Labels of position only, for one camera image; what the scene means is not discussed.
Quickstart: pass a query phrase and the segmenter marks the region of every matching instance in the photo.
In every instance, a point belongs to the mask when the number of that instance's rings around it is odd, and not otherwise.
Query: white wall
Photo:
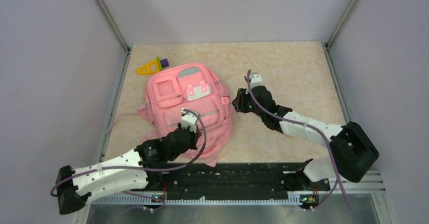
[[[96,161],[124,60],[93,0],[0,0],[1,223],[70,223],[49,190]]]
[[[333,47],[400,223],[427,223],[429,0],[361,0]]]
[[[327,41],[350,0],[105,0],[129,44]]]

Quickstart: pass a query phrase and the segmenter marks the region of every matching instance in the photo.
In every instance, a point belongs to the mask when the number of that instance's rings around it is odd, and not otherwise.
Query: backpack buckle
[[[229,99],[229,97],[222,97],[221,102],[223,105],[226,105],[230,102],[230,99]]]
[[[185,98],[188,102],[204,98],[208,95],[210,95],[210,87],[205,84],[204,81],[202,81],[199,86],[195,87],[192,84],[189,84],[185,91]]]

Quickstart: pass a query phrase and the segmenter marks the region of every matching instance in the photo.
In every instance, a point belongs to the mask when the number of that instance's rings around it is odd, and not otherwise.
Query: black arm joint
[[[349,181],[359,182],[379,157],[374,144],[360,125],[352,121],[331,139],[329,145],[339,174]]]
[[[75,174],[75,171],[71,168],[70,165],[62,167],[58,171],[58,176],[55,183],[57,184],[59,181],[70,177],[73,174]],[[78,193],[76,193],[77,189],[78,187],[73,185],[73,180],[66,181],[62,185],[58,186],[57,199],[60,215],[73,213],[85,206],[88,197],[91,196],[91,192],[80,196]]]
[[[154,163],[166,163],[167,161],[174,161],[180,154],[189,149],[198,150],[196,145],[199,136],[200,133],[191,132],[189,128],[182,128],[179,123],[178,128],[168,133],[167,136],[147,140],[137,146],[134,151],[139,152],[142,158],[139,164],[144,167]]]
[[[256,86],[252,88],[252,93],[258,103],[272,114],[283,118],[283,116],[288,112],[292,112],[291,108],[276,105],[276,101],[273,100],[271,92],[268,91],[265,86]],[[250,94],[246,94],[245,88],[238,89],[237,97],[232,101],[232,105],[237,112],[252,112],[261,118],[262,122],[268,129],[283,133],[280,127],[280,119],[265,113],[261,108],[259,108],[251,98]]]

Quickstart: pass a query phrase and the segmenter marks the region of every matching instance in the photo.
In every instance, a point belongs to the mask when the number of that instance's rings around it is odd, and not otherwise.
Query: purple block
[[[165,68],[168,67],[170,64],[168,63],[167,58],[160,60],[161,62],[161,67]]]

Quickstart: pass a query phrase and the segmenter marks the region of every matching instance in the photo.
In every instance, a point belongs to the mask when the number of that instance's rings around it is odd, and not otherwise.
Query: yellow triangle toy
[[[146,63],[143,66],[137,68],[137,74],[138,75],[155,74],[159,71],[162,71],[162,69],[164,67],[167,67],[167,66],[169,66],[167,59],[160,60],[159,57],[156,57],[155,60],[153,60],[149,63]]]

